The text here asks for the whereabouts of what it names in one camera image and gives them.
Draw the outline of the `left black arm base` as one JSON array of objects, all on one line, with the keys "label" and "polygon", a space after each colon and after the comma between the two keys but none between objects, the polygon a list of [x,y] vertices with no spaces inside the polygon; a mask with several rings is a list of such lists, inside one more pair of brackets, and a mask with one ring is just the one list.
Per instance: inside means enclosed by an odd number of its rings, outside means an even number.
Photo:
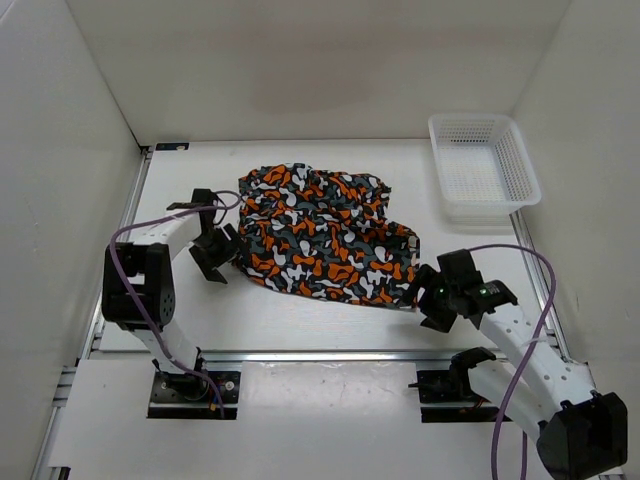
[{"label": "left black arm base", "polygon": [[209,371],[216,384],[223,408],[210,385],[197,377],[162,372],[153,361],[155,372],[149,395],[149,419],[235,420],[241,387],[241,372]]}]

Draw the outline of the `orange black camouflage shorts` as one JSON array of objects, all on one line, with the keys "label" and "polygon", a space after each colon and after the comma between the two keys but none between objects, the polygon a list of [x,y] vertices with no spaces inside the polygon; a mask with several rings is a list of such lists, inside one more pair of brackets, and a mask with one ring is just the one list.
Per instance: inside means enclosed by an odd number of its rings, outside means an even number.
[{"label": "orange black camouflage shorts", "polygon": [[420,239],[387,216],[392,189],[370,173],[303,163],[263,166],[238,181],[237,268],[279,293],[411,310]]}]

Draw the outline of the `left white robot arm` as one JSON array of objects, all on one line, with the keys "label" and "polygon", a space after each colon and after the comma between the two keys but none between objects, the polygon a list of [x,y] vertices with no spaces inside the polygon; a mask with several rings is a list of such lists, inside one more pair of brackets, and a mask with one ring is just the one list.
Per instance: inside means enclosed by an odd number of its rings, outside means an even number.
[{"label": "left white robot arm", "polygon": [[225,284],[220,268],[243,257],[244,247],[236,229],[222,221],[240,203],[231,190],[195,189],[162,218],[118,230],[106,247],[103,317],[136,337],[157,370],[176,375],[175,388],[188,400],[206,395],[210,377],[201,350],[175,318],[173,261],[187,251],[206,281]]}]

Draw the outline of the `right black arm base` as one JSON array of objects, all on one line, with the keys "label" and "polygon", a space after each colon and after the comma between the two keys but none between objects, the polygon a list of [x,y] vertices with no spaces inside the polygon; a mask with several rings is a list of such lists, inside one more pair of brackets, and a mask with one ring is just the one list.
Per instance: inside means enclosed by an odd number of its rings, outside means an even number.
[{"label": "right black arm base", "polygon": [[474,347],[454,355],[445,369],[418,370],[408,387],[418,392],[421,423],[493,423],[498,408],[471,389],[469,372],[496,360],[487,348]]}]

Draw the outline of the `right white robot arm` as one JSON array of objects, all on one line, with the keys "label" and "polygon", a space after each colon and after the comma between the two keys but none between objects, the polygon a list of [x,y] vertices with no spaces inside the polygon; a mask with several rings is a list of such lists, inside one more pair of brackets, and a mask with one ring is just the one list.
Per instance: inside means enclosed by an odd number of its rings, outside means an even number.
[{"label": "right white robot arm", "polygon": [[504,420],[516,423],[554,479],[589,479],[628,459],[628,410],[614,392],[602,394],[562,358],[526,318],[516,295],[500,280],[486,281],[469,249],[442,254],[439,267],[422,266],[405,297],[416,301],[422,326],[447,333],[470,321],[504,355],[485,347],[451,358],[448,369],[418,375],[413,388],[429,403],[486,400],[498,410],[491,448]]}]

